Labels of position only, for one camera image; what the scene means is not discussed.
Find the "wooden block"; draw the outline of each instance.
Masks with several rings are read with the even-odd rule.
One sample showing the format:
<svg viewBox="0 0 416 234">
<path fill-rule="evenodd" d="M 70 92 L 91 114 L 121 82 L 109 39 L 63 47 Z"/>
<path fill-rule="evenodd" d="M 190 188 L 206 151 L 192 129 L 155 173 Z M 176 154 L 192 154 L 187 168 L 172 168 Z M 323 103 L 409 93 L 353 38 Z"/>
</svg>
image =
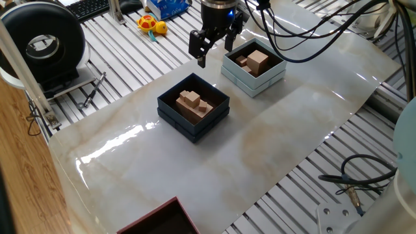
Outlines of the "wooden block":
<svg viewBox="0 0 416 234">
<path fill-rule="evenodd" d="M 265 71 L 267 65 L 268 56 L 264 53 L 255 50 L 247 57 L 247 66 L 256 75 L 261 75 Z"/>
<path fill-rule="evenodd" d="M 207 103 L 204 101 L 200 101 L 200 106 L 199 106 L 199 111 L 200 112 L 205 112 L 207 110 Z"/>
<path fill-rule="evenodd" d="M 185 96 L 185 103 L 191 108 L 197 107 L 200 104 L 200 101 L 201 97 L 194 91 Z"/>
<path fill-rule="evenodd" d="M 182 99 L 182 101 L 185 101 L 185 96 L 188 95 L 189 92 L 184 90 L 179 94 L 179 97 Z"/>
<path fill-rule="evenodd" d="M 184 101 L 182 101 L 180 97 L 176 99 L 176 105 L 179 107 L 182 116 L 185 117 L 191 123 L 198 123 L 200 120 L 202 120 L 203 117 L 205 117 L 214 109 L 207 102 L 203 102 L 207 104 L 207 107 L 205 111 L 200 111 L 199 106 L 191 108 Z"/>
<path fill-rule="evenodd" d="M 235 63 L 238 64 L 240 67 L 247 65 L 247 58 L 244 56 L 240 56 L 235 59 Z"/>
<path fill-rule="evenodd" d="M 248 66 L 243 66 L 242 69 L 248 72 L 250 75 L 254 75 L 253 71 Z"/>
</svg>

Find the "keyboard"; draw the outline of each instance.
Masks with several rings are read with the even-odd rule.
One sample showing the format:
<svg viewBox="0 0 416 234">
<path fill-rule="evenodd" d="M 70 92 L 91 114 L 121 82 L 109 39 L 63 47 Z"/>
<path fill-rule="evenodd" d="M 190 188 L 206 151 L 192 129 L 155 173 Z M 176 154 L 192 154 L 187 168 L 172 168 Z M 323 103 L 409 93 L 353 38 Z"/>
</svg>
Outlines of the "keyboard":
<svg viewBox="0 0 416 234">
<path fill-rule="evenodd" d="M 108 11 L 110 6 L 109 0 L 82 0 L 68 5 L 66 8 L 82 23 Z"/>
</svg>

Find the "red box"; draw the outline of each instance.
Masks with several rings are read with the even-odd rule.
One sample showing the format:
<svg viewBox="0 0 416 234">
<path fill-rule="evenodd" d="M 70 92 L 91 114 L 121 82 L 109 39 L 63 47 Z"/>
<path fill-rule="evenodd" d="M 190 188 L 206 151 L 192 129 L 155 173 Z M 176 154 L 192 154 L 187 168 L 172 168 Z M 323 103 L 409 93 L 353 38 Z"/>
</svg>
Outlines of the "red box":
<svg viewBox="0 0 416 234">
<path fill-rule="evenodd" d="M 177 197 L 117 231 L 117 234 L 200 234 Z"/>
</svg>

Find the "spool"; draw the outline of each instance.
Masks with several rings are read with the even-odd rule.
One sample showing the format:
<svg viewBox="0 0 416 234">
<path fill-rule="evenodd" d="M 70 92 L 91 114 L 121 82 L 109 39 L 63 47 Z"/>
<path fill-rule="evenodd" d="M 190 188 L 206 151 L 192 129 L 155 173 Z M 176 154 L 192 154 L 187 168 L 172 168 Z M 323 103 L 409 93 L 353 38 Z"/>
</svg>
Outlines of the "spool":
<svg viewBox="0 0 416 234">
<path fill-rule="evenodd" d="M 78 77 L 76 67 L 86 49 L 85 36 L 69 10 L 57 3 L 42 1 L 5 10 L 1 20 L 44 90 Z M 7 83 L 24 88 L 2 53 L 0 67 L 1 77 Z"/>
</svg>

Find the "black wire bundle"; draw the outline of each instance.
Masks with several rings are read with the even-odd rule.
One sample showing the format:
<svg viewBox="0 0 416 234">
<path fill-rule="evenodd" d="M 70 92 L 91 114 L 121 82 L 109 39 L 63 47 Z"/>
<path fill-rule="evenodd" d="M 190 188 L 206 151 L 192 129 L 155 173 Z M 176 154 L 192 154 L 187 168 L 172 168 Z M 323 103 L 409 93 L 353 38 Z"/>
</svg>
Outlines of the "black wire bundle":
<svg viewBox="0 0 416 234">
<path fill-rule="evenodd" d="M 282 59 L 284 59 L 288 62 L 293 62 L 293 63 L 307 62 L 307 61 L 310 61 L 310 60 L 314 59 L 315 57 L 319 56 L 321 53 L 323 53 L 325 50 L 327 50 L 327 48 L 329 48 L 342 35 L 342 33 L 345 30 L 347 30 L 348 27 L 353 22 L 355 22 L 360 16 L 365 15 L 365 14 L 370 14 L 372 12 L 376 12 L 377 10 L 383 8 L 386 4 L 388 4 L 388 0 L 372 0 L 372 1 L 368 2 L 366 5 L 364 5 L 363 7 L 361 7 L 355 13 L 340 14 L 340 12 L 342 12 L 346 8 L 352 6 L 353 4 L 360 1 L 360 0 L 353 0 L 350 3 L 348 3 L 347 5 L 341 7 L 339 10 L 335 11 L 333 14 L 322 18 L 322 20 L 316 26 L 314 26 L 312 29 L 310 29 L 308 31 L 305 31 L 305 32 L 302 32 L 302 33 L 294 33 L 292 31 L 286 29 L 274 17 L 273 10 L 270 8 L 270 4 L 268 2 L 263 3 L 262 5 L 259 5 L 257 7 L 257 9 L 260 10 L 260 15 L 261 15 L 262 23 L 263 23 L 263 26 L 261 26 L 259 24 L 259 22 L 257 22 L 257 20 L 253 16 L 252 11 L 250 10 L 250 6 L 248 5 L 248 0 L 244 0 L 244 1 L 246 3 L 248 12 L 250 13 L 251 17 L 253 18 L 255 24 L 262 31 L 266 32 L 267 38 L 270 41 L 270 44 L 272 45 L 273 50 Z M 381 3 L 383 3 L 383 5 L 381 7 L 377 8 L 376 10 L 368 11 L 369 9 L 371 9 L 371 8 L 375 7 L 376 5 L 379 5 Z M 404 75 L 405 75 L 405 78 L 406 78 L 408 101 L 411 101 L 411 99 L 413 99 L 413 97 L 415 97 L 415 95 L 416 95 L 416 68 L 415 68 L 415 65 L 416 65 L 416 45 L 415 45 L 415 39 L 414 39 L 414 35 L 413 35 L 413 28 L 412 28 L 412 25 L 411 25 L 410 17 L 409 17 L 409 14 L 408 14 L 406 8 L 402 4 L 398 3 L 397 1 L 395 1 L 395 7 L 396 7 L 398 13 L 396 13 L 396 15 L 394 15 L 394 18 L 398 18 L 400 16 L 401 19 L 402 19 L 402 22 L 403 22 L 404 38 L 405 38 L 405 45 L 406 45 L 406 65 L 404 65 L 399 51 L 398 51 L 398 53 L 399 53 L 400 62 L 402 63 L 402 65 L 404 67 Z M 265 11 L 273 20 L 273 32 L 270 32 L 268 27 L 267 27 L 266 18 L 265 18 Z M 340 27 L 338 27 L 336 30 L 334 30 L 332 32 L 329 32 L 327 34 L 323 34 L 323 35 L 320 35 L 320 36 L 314 35 L 315 31 L 321 25 L 323 25 L 325 22 L 327 22 L 332 17 L 338 16 L 338 15 L 351 15 L 351 17 L 344 24 L 342 24 Z M 387 26 L 386 30 L 383 33 L 381 33 L 377 38 L 368 38 L 368 39 L 369 40 L 372 39 L 375 42 L 378 39 L 382 38 L 388 32 L 389 28 L 393 26 L 393 23 L 394 23 L 394 20 L 391 20 L 389 25 Z M 283 31 L 285 31 L 288 34 L 275 33 L 275 25 L 277 25 L 280 29 L 282 29 Z M 286 57 L 285 55 L 283 55 L 280 52 L 280 51 L 288 51 L 290 49 L 293 49 L 293 48 L 299 46 L 300 44 L 304 43 L 306 40 L 309 40 L 309 39 L 325 38 L 325 37 L 332 36 L 332 35 L 335 35 L 335 36 L 322 49 L 320 49 L 319 51 L 317 51 L 315 54 L 311 55 L 310 57 L 307 57 L 307 58 L 304 58 L 304 59 L 300 59 L 300 60 L 291 59 L 291 58 Z M 278 43 L 276 41 L 276 37 L 282 37 L 282 38 L 295 38 L 296 37 L 296 38 L 303 38 L 304 40 L 302 40 L 301 42 L 297 43 L 296 45 L 294 45 L 290 48 L 282 49 L 278 46 Z M 396 44 L 397 44 L 397 20 L 396 20 L 395 39 L 396 39 Z"/>
<path fill-rule="evenodd" d="M 379 177 L 376 177 L 376 178 L 365 179 L 365 180 L 361 180 L 361 181 L 351 179 L 345 173 L 345 165 L 350 160 L 356 159 L 356 158 L 370 159 L 370 160 L 376 161 L 377 163 L 380 163 L 381 165 L 390 169 L 390 172 L 387 173 L 387 174 L 381 175 Z M 377 186 L 377 187 L 373 187 L 373 186 L 370 186 L 370 185 L 374 184 L 374 183 L 381 182 L 381 181 L 385 181 L 386 179 L 389 179 L 389 178 L 393 177 L 396 174 L 396 171 L 397 171 L 397 168 L 395 168 L 394 166 L 391 166 L 388 162 L 386 162 L 384 160 L 381 160 L 381 159 L 379 159 L 375 156 L 365 155 L 365 154 L 357 154 L 357 155 L 349 156 L 348 158 L 346 158 L 344 160 L 344 162 L 341 165 L 341 176 L 338 176 L 338 175 L 333 175 L 333 176 L 332 175 L 320 175 L 320 176 L 318 176 L 318 178 L 320 180 L 331 182 L 331 183 L 351 185 L 347 188 L 338 190 L 336 192 L 336 195 L 339 195 L 339 194 L 342 194 L 342 193 L 346 192 L 351 187 L 359 187 L 356 190 L 371 190 L 371 191 L 374 191 L 375 193 L 380 195 L 382 189 L 384 187 L 388 186 L 388 183 L 386 185 Z"/>
<path fill-rule="evenodd" d="M 400 62 L 404 68 L 404 77 L 406 80 L 406 94 L 408 101 L 411 101 L 416 94 L 416 45 L 415 45 L 415 37 L 413 35 L 413 27 L 411 26 L 411 21 L 409 17 L 409 13 L 406 8 L 395 1 L 395 6 L 400 16 L 403 24 L 403 33 L 404 33 L 404 43 L 406 46 L 406 65 L 403 65 L 403 60 L 400 56 L 400 51 L 397 51 L 399 54 Z"/>
</svg>

